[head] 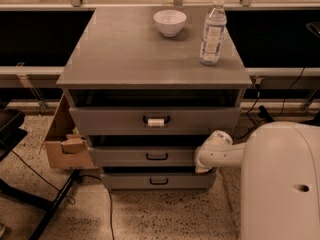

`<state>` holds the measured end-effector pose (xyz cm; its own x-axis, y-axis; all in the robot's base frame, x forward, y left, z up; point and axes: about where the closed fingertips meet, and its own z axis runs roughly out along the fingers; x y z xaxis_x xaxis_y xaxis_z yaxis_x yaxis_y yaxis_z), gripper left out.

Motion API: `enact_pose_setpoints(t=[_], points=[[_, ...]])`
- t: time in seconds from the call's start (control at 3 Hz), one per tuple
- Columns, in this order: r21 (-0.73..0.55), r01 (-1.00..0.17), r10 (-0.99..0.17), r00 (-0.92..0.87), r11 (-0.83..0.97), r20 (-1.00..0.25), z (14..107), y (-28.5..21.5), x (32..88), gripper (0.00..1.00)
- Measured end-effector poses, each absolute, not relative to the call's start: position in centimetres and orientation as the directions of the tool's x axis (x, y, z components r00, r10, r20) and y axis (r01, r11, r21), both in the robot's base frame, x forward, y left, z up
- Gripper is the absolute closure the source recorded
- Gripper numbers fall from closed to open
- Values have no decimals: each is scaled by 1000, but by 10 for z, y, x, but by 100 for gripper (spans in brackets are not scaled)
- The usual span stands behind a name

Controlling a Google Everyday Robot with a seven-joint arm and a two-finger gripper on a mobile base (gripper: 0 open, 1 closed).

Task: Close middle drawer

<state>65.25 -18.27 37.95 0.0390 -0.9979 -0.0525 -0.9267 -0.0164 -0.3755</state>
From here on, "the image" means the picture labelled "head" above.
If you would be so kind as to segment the white robot wrist end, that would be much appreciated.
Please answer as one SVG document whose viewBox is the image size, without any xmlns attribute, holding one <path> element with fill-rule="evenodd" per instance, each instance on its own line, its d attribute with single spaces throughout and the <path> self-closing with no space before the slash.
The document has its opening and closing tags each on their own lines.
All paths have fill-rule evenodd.
<svg viewBox="0 0 320 240">
<path fill-rule="evenodd" d="M 221 130 L 214 131 L 194 154 L 195 172 L 206 173 L 213 167 L 232 164 L 232 138 Z"/>
</svg>

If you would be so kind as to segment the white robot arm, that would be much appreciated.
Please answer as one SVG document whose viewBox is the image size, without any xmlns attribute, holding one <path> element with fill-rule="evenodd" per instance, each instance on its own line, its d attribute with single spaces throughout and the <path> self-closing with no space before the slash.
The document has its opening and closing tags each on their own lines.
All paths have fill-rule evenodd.
<svg viewBox="0 0 320 240">
<path fill-rule="evenodd" d="M 272 122 L 235 144 L 215 131 L 196 171 L 241 169 L 240 240 L 320 240 L 320 127 Z"/>
</svg>

